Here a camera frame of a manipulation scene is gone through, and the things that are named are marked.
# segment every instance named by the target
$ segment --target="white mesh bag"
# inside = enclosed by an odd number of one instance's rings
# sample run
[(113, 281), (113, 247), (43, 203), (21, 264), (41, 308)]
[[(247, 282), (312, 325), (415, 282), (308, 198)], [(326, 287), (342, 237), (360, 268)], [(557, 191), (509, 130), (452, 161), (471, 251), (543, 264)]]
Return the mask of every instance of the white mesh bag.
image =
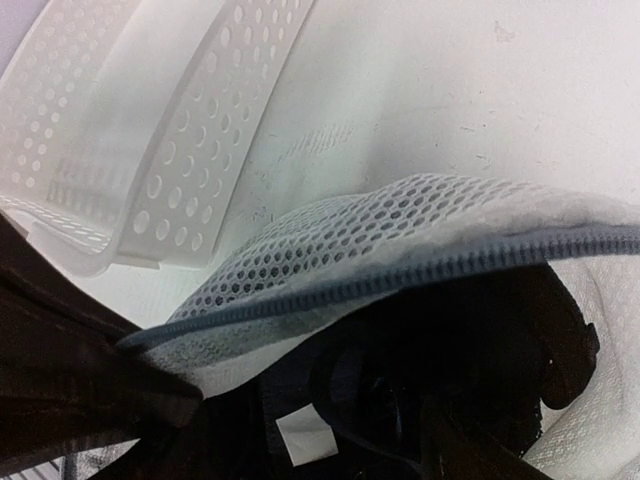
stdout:
[(504, 180), (415, 175), (321, 201), (240, 247), (164, 326), (121, 342), (205, 396), (400, 289), (551, 262), (596, 325), (585, 393), (526, 459), (554, 479), (640, 478), (640, 207)]

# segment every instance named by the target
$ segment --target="stain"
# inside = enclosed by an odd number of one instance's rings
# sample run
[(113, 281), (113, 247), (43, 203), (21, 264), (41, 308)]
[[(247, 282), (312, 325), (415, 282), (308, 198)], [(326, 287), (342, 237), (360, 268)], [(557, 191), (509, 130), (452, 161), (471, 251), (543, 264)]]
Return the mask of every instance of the stain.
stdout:
[(516, 32), (510, 32), (500, 25), (499, 21), (495, 21), (493, 25), (493, 32), (496, 34), (496, 41), (498, 43), (510, 43), (516, 38)]

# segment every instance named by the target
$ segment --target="white paper piece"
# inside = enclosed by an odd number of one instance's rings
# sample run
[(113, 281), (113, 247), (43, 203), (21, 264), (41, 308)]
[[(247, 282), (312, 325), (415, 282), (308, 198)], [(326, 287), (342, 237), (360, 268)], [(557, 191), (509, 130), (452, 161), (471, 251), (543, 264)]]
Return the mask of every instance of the white paper piece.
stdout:
[(279, 418), (276, 425), (294, 467), (338, 453), (333, 430), (311, 404)]

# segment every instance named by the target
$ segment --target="gray zipper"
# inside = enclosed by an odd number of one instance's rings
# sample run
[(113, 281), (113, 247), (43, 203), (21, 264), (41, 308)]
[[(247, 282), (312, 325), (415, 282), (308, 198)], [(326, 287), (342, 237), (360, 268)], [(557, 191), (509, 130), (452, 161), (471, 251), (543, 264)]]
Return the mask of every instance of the gray zipper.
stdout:
[(640, 227), (591, 225), (498, 236), (452, 247), (438, 255), (414, 252), (410, 259), (400, 260), (386, 268), (377, 266), (354, 277), (320, 282), (281, 298), (241, 306), (230, 304), (217, 312), (136, 332), (117, 346), (148, 350), (187, 333), (308, 311), (372, 295), (391, 294), (405, 288), (470, 275), (566, 258), (638, 253)]

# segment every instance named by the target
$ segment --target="white plastic basket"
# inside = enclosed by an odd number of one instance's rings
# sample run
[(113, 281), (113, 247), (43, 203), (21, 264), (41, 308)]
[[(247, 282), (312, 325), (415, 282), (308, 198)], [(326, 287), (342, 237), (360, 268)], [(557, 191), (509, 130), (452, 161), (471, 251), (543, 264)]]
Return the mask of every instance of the white plastic basket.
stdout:
[(311, 3), (52, 0), (0, 81), (3, 209), (76, 275), (206, 265)]

